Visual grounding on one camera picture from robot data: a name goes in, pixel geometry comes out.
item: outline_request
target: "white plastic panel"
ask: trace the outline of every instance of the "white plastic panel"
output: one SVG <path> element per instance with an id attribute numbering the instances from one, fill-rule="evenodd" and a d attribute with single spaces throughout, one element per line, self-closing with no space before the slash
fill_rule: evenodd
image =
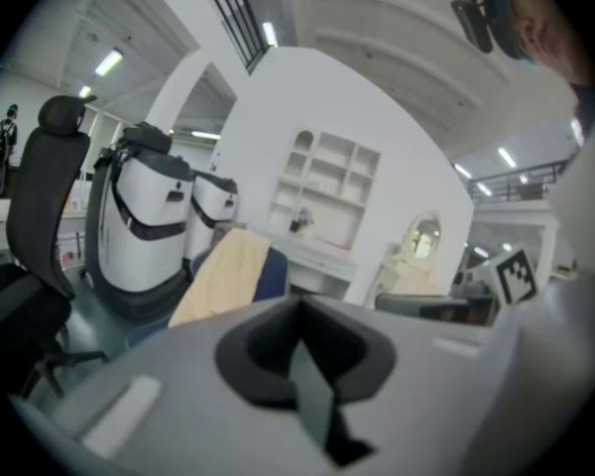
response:
<path id="1" fill-rule="evenodd" d="M 187 220 L 192 185 L 193 181 L 166 177 L 130 159 L 123 166 L 117 190 L 130 213 L 142 224 L 163 226 Z M 182 192 L 183 199 L 167 201 L 170 191 Z"/>
<path id="2" fill-rule="evenodd" d="M 104 207 L 99 265 L 107 282 L 129 293 L 150 290 L 181 268 L 185 233 L 162 240 L 137 238 L 126 227 L 112 195 Z"/>

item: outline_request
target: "white cabinet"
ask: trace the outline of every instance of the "white cabinet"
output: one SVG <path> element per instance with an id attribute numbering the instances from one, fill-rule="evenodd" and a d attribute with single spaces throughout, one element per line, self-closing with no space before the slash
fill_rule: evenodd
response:
<path id="1" fill-rule="evenodd" d="M 269 211 L 274 230 L 288 231 L 306 207 L 313 224 L 305 238 L 349 251 L 370 198 L 379 154 L 355 142 L 300 129 L 278 178 Z"/>

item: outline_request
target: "arched mirror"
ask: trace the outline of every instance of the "arched mirror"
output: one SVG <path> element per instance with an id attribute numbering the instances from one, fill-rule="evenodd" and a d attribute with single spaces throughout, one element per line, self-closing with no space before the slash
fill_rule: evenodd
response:
<path id="1" fill-rule="evenodd" d="M 429 258 L 440 242 L 440 223 L 433 214 L 425 214 L 416 220 L 408 236 L 407 250 L 415 260 Z"/>

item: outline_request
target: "black chair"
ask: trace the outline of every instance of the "black chair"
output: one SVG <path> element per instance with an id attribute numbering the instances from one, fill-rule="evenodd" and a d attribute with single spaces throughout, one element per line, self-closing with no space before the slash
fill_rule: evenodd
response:
<path id="1" fill-rule="evenodd" d="M 70 188 L 88 151 L 90 139 L 77 129 L 84 104 L 93 99 L 61 95 L 48 100 L 38 116 L 40 127 L 24 149 L 7 216 L 9 248 L 23 268 L 0 266 L 0 384 L 5 391 L 27 396 L 37 381 L 29 378 L 43 376 L 61 397 L 54 368 L 106 361 L 101 351 L 63 352 L 56 339 L 74 298 L 61 270 L 56 238 Z"/>

